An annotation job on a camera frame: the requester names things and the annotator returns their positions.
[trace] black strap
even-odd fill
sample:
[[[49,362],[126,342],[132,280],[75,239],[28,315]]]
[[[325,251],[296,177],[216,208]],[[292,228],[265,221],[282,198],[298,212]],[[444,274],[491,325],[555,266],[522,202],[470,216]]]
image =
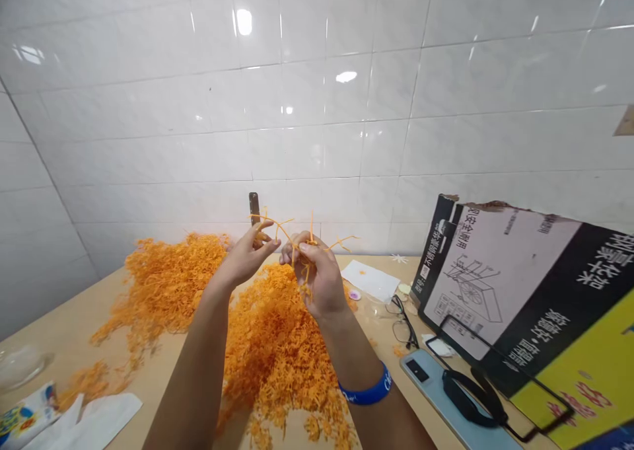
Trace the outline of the black strap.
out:
[[[509,416],[504,411],[502,402],[493,387],[477,369],[472,368],[471,374],[480,385],[462,373],[451,369],[445,370],[442,374],[442,386],[445,394],[469,422],[487,428],[505,426]],[[479,400],[480,404],[491,414],[491,417],[482,414],[477,409],[477,406],[458,383]]]

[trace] hand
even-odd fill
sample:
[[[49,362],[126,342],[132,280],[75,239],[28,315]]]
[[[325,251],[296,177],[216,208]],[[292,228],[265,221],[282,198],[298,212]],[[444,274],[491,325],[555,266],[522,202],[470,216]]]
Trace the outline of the hand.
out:
[[[217,278],[233,290],[251,278],[260,269],[262,262],[281,244],[281,241],[272,240],[260,232],[271,225],[273,221],[267,220],[251,227],[229,252],[212,280]]]
[[[308,274],[308,287],[312,291],[312,300],[304,300],[306,308],[317,322],[336,318],[342,313],[350,310],[345,301],[343,290],[343,280],[341,271],[332,250],[325,250],[328,246],[322,240],[313,236],[317,245],[308,245],[310,232],[303,231],[293,234],[291,241],[299,244],[300,251],[294,249],[291,243],[287,243],[282,248],[279,262],[291,264],[295,255],[295,276],[297,282],[304,283],[305,265],[300,262],[300,257],[306,257],[312,265]]]

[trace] pile of orange noodles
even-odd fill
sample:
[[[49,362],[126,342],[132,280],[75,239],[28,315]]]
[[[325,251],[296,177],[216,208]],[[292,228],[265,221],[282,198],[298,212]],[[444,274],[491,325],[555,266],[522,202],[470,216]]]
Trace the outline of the pile of orange noodles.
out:
[[[125,260],[130,273],[127,281],[132,282],[129,292],[119,297],[108,322],[90,339],[98,346],[117,329],[127,328],[129,361],[115,369],[115,383],[110,382],[110,368],[104,361],[76,372],[59,394],[60,408],[68,409],[80,393],[88,403],[122,392],[162,333],[187,332],[203,290],[227,255],[228,242],[226,235],[196,233],[175,245],[139,241],[137,250]]]
[[[356,311],[356,303],[348,304]],[[323,435],[337,449],[357,440],[326,345],[289,265],[265,266],[229,311],[218,431],[243,408],[254,411],[249,430],[260,450],[272,448],[270,425],[285,431],[291,409],[311,412],[304,425],[309,440]]]
[[[225,235],[195,233],[175,245],[139,241],[125,261],[132,282],[129,293],[117,300],[110,319],[90,341],[97,346],[119,328],[127,328],[129,361],[115,369],[116,383],[109,382],[104,361],[78,371],[59,395],[62,410],[79,393],[85,394],[87,403],[122,392],[162,333],[187,331],[203,290],[227,254],[228,241]],[[308,273],[310,266],[304,270]],[[303,409],[310,412],[304,425],[309,440],[333,439],[338,449],[349,449],[357,441],[326,346],[303,303],[309,292],[305,284],[298,285],[289,265],[275,264],[265,266],[234,300],[218,433],[237,411],[253,410],[248,427],[252,443],[268,450],[271,426],[285,431],[289,411]],[[356,304],[349,299],[348,303],[356,311]]]

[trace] table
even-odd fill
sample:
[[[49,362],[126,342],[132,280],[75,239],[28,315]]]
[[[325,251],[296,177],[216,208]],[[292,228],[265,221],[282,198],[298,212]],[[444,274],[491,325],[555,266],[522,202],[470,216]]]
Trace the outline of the table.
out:
[[[273,254],[265,263],[276,262],[278,257],[279,254]],[[351,260],[358,260],[366,265],[378,268],[409,284],[416,273],[420,258],[409,257],[408,262],[402,264],[393,261],[392,257],[389,256],[337,255],[337,261],[342,269]],[[34,392],[50,380],[64,385],[73,372],[82,367],[90,366],[99,359],[104,358],[106,362],[115,365],[118,362],[125,362],[127,357],[125,330],[117,331],[99,348],[88,344],[88,340],[97,328],[108,319],[109,310],[115,298],[127,291],[127,285],[123,284],[123,279],[126,276],[127,273],[123,268],[117,270],[0,343],[0,348],[35,344],[41,351],[50,353],[51,359],[46,369],[31,382],[0,396],[0,410],[10,408],[20,399]],[[235,293],[246,289],[250,283],[251,281],[248,281],[241,285]],[[415,314],[415,310],[411,308],[411,305],[406,305],[406,308],[408,308],[407,313],[417,332],[420,344],[425,347],[420,337],[421,333],[431,333],[431,331]],[[389,368],[394,381],[407,398],[418,418],[427,428],[438,448],[443,450],[462,450],[464,447],[452,433],[452,430],[443,422],[432,405],[400,369],[398,358],[393,350],[394,345],[398,344],[392,332],[393,319],[374,317],[372,316],[373,309],[371,301],[363,297],[359,301],[359,310],[356,316],[365,334],[377,341],[378,345],[375,350],[379,358]],[[143,401],[143,407],[113,440],[108,447],[109,449],[128,450],[141,448],[184,340],[184,334],[164,334],[161,336],[158,353],[146,359],[145,365],[128,388],[129,392],[135,393]],[[452,357],[448,362],[454,369],[469,375],[469,367],[462,358]],[[503,398],[503,403],[509,414],[510,422],[520,433],[524,433],[532,427],[530,421],[510,402]],[[275,428],[271,429],[274,448],[332,448],[332,441],[326,443],[323,439],[317,444],[308,443],[306,432],[302,426],[306,415],[307,413],[304,411],[292,411],[289,414],[286,438],[283,441],[281,439],[281,431]],[[229,426],[224,436],[216,442],[214,448],[221,450],[248,449],[249,438],[242,438],[243,428],[243,425],[239,423]],[[558,448],[550,439],[543,435],[538,435],[529,444],[523,446],[527,449],[539,448],[548,450]]]

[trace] glasses frame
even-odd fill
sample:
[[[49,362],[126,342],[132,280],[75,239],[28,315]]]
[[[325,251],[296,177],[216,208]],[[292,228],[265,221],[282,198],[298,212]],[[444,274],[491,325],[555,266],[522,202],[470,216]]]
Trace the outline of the glasses frame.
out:
[[[390,306],[390,304],[395,304],[398,307],[398,311],[396,313],[393,313],[392,311],[390,311],[390,309],[388,308]],[[396,338],[396,340],[398,342],[404,342],[405,343],[405,347],[407,349],[410,349],[412,346],[414,346],[416,349],[420,349],[421,346],[418,344],[418,338],[416,337],[416,331],[414,331],[414,327],[411,325],[409,318],[407,317],[407,313],[405,312],[405,307],[403,306],[403,301],[399,298],[398,295],[394,295],[392,296],[392,301],[390,303],[388,303],[387,305],[385,305],[385,309],[388,313],[391,313],[392,315],[397,315],[399,317],[401,317],[400,320],[395,321],[392,324],[392,332],[394,333],[394,337]],[[407,327],[409,328],[409,339],[407,341],[401,341],[400,339],[398,339],[398,337],[396,336],[396,331],[394,330],[395,325],[397,325],[400,322],[405,322],[407,324]]]

